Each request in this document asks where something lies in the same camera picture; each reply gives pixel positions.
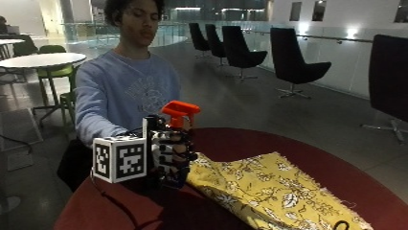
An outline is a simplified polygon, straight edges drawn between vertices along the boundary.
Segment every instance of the black chair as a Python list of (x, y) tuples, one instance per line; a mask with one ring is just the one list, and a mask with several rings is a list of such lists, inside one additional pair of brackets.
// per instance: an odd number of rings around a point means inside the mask
[(239, 79), (241, 81), (255, 79), (256, 77), (243, 76), (241, 71), (244, 68), (255, 67), (264, 62), (267, 51), (249, 51), (239, 26), (223, 26), (222, 35), (228, 64), (240, 68)]
[(226, 51), (222, 41), (219, 40), (219, 36), (216, 33), (215, 25), (214, 24), (204, 24), (204, 31), (206, 31), (206, 38), (207, 38), (207, 45), (210, 51), (215, 57), (219, 58), (219, 65), (223, 66), (222, 58), (226, 58)]
[(276, 78), (291, 83), (291, 89), (276, 89), (284, 94), (280, 98), (301, 94), (301, 90), (295, 90), (295, 84), (309, 83), (320, 79), (327, 73), (330, 62), (307, 64), (303, 59), (295, 29), (269, 28), (271, 57)]
[(370, 106), (392, 116), (392, 126), (365, 128), (392, 130), (398, 144), (404, 144), (401, 121), (408, 122), (408, 38), (377, 34), (373, 36), (369, 67), (368, 92)]
[(208, 58), (208, 56), (204, 55), (204, 52), (208, 51), (210, 49), (200, 30), (200, 26), (198, 23), (188, 23), (188, 28), (190, 28), (190, 35), (192, 39), (194, 48), (203, 52), (203, 54), (200, 56), (195, 56), (195, 58)]

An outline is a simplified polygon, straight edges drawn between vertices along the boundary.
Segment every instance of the red table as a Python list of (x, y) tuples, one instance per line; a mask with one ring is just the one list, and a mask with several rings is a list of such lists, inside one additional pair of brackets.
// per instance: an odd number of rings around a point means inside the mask
[[(301, 142), (269, 133), (235, 128), (198, 128), (196, 151), (214, 161), (235, 161), (277, 151), (341, 200), (374, 230), (408, 229), (408, 205), (349, 163)], [(143, 192), (138, 180), (98, 186), (131, 212), (136, 229), (251, 229), (190, 186), (179, 191)], [(54, 229), (135, 229), (128, 217), (101, 196), (87, 178), (74, 192)]]

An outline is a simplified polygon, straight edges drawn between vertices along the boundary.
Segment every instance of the yellow floral fabric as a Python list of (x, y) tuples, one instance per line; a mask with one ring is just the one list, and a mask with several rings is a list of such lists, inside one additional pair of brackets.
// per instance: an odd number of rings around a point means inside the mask
[(277, 152), (233, 162), (212, 162), (199, 153), (187, 183), (253, 229), (330, 230), (345, 220), (349, 229), (372, 230)]

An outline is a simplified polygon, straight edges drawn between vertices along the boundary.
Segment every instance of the person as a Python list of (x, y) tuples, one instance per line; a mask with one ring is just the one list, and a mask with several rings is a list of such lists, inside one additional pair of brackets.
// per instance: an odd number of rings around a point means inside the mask
[(163, 0), (106, 1), (105, 17), (119, 29), (119, 41), (77, 72), (75, 128), (89, 148), (94, 138), (140, 127), (142, 118), (179, 98), (172, 66), (147, 49), (163, 7)]

